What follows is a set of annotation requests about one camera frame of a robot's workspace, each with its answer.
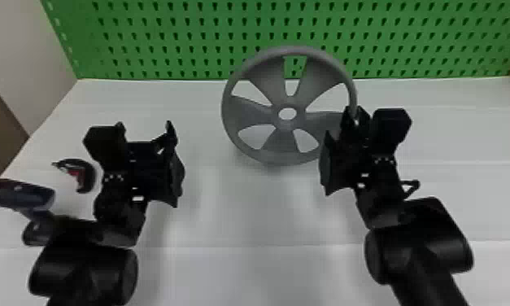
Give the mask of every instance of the green pegboard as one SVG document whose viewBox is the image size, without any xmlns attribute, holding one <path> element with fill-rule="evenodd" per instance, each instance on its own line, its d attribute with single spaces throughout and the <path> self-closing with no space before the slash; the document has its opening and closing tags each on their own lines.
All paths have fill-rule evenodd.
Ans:
<svg viewBox="0 0 510 306">
<path fill-rule="evenodd" d="M 41 0 L 79 78 L 225 79 L 256 51 L 309 45 L 354 77 L 510 74 L 510 0 Z M 287 77 L 303 59 L 286 59 Z"/>
</svg>

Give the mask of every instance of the white tabletop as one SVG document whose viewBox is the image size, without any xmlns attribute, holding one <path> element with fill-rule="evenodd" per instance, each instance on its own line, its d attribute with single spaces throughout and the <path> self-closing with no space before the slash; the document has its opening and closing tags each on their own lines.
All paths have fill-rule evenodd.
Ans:
<svg viewBox="0 0 510 306">
<path fill-rule="evenodd" d="M 468 301 L 510 305 L 510 78 L 356 85 L 367 111 L 404 107 L 411 116 L 399 171 L 421 181 L 414 197 L 439 197 L 472 242 L 475 268 L 456 277 Z M 130 305 L 397 304 L 364 267 L 366 229 L 353 194 L 324 197 L 316 162 L 268 169 L 236 150 L 220 120 L 223 88 L 223 81 L 78 81 L 3 176 L 54 188 L 54 212 L 91 218 L 99 184 L 79 195 L 50 162 L 91 160 L 81 143 L 91 125 L 121 120 L 134 141 L 160 135 L 171 120 L 185 193 L 177 209 L 149 206 Z M 248 84 L 238 93 L 260 96 Z M 341 111 L 345 97 L 332 89 L 312 109 Z M 26 223 L 0 209 L 0 305 L 45 303 L 26 288 L 41 250 L 21 244 Z"/>
</svg>

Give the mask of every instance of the beige wall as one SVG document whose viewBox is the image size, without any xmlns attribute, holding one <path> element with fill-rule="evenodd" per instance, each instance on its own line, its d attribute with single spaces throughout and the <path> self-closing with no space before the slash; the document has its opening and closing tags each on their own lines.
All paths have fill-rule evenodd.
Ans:
<svg viewBox="0 0 510 306">
<path fill-rule="evenodd" d="M 76 78 L 38 0 L 0 0 L 0 96 L 31 134 Z"/>
</svg>

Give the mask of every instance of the wheel center hole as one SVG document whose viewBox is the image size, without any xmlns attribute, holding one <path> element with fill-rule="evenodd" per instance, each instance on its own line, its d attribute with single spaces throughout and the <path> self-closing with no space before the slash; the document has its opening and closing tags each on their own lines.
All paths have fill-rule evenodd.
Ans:
<svg viewBox="0 0 510 306">
<path fill-rule="evenodd" d="M 293 120 L 296 117 L 296 111 L 290 107 L 283 108 L 279 111 L 279 117 L 283 120 Z"/>
</svg>

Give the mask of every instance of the wheel rim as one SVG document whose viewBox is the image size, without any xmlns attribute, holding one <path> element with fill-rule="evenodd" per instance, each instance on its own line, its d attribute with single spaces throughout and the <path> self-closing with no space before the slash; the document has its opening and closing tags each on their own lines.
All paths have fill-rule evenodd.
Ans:
<svg viewBox="0 0 510 306">
<path fill-rule="evenodd" d="M 285 56 L 306 56 L 306 65 L 296 92 L 289 96 L 285 88 Z M 232 94 L 240 80 L 250 81 L 271 103 L 265 106 Z M 357 94 L 353 80 L 340 62 L 324 51 L 309 46 L 279 46 L 263 50 L 247 60 L 230 78 L 224 88 L 221 115 L 224 129 L 232 143 L 251 158 L 266 164 L 302 164 L 319 156 L 326 130 L 338 130 L 342 113 L 335 111 L 306 112 L 325 91 L 345 84 L 349 96 L 350 116 L 355 117 Z M 283 120 L 279 113 L 292 108 L 296 116 Z M 256 125 L 273 125 L 276 129 L 260 149 L 249 146 L 239 132 Z M 317 147 L 301 152 L 293 134 L 295 129 L 309 133 Z"/>
</svg>

